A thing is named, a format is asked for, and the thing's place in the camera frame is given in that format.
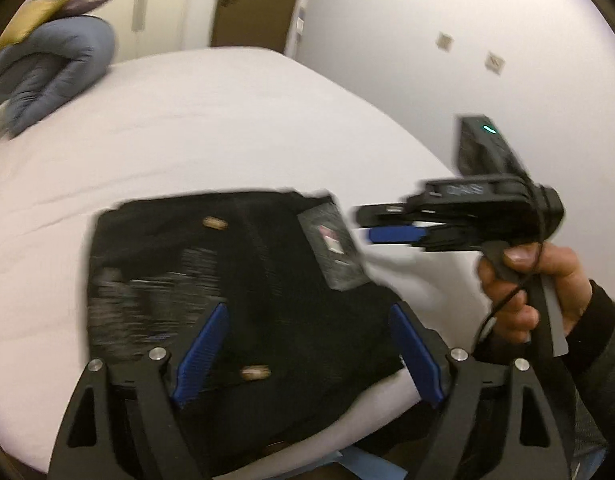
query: pillow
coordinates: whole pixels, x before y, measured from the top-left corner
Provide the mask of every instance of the pillow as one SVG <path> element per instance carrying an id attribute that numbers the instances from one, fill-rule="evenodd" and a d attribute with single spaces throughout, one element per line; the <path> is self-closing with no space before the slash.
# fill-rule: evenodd
<path id="1" fill-rule="evenodd" d="M 68 0 L 63 7 L 52 15 L 52 20 L 82 16 L 88 12 L 92 12 L 94 9 L 98 9 L 101 5 L 109 1 L 110 0 Z"/>
<path id="2" fill-rule="evenodd" d="M 29 0 L 16 11 L 0 37 L 0 49 L 23 41 L 32 30 L 50 19 L 67 0 Z"/>

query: fingernail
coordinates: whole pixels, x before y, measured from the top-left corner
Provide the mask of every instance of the fingernail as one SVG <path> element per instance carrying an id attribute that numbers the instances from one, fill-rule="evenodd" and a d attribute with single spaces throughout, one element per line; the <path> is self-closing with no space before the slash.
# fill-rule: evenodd
<path id="1" fill-rule="evenodd" d="M 539 321 L 540 321 L 539 311 L 538 311 L 538 310 L 536 310 L 535 308 L 533 308 L 531 312 L 532 312 L 532 314 L 531 314 L 531 316 L 532 316 L 532 322 L 534 322 L 535 324 L 537 324 L 537 325 L 538 325 L 538 324 L 539 324 Z"/>
<path id="2" fill-rule="evenodd" d="M 505 249 L 505 256 L 507 256 L 515 264 L 523 263 L 531 257 L 529 251 L 524 247 Z"/>

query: sleeve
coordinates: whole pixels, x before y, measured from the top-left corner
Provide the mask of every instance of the sleeve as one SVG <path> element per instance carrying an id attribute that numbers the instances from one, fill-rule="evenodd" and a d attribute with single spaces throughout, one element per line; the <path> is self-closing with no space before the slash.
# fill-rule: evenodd
<path id="1" fill-rule="evenodd" d="M 615 303 L 592 282 L 590 304 L 567 337 L 565 365 L 585 407 L 615 452 Z"/>

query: yellow pillow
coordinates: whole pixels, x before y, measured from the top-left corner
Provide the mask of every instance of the yellow pillow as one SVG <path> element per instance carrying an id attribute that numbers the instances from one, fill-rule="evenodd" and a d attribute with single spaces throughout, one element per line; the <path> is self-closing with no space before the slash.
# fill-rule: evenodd
<path id="1" fill-rule="evenodd" d="M 20 6 L 0 37 L 0 49 L 20 43 L 45 23 L 67 0 L 29 0 Z"/>

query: white bed sheet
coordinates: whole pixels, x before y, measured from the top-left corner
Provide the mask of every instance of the white bed sheet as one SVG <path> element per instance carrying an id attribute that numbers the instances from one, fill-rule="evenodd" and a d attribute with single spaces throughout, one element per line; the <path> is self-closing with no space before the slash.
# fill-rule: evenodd
<path id="1" fill-rule="evenodd" d="M 274 52 L 207 49 L 113 66 L 20 137 L 0 139 L 3 447 L 47 469 L 87 359 L 84 269 L 101 210 L 136 198 L 290 187 L 328 189 L 349 212 L 450 174 L 378 109 Z M 369 247 L 356 236 L 376 280 L 448 344 L 469 345 L 485 314 L 473 254 Z M 401 372 L 366 391 L 323 434 L 228 477 L 255 480 L 300 466 L 417 400 Z"/>

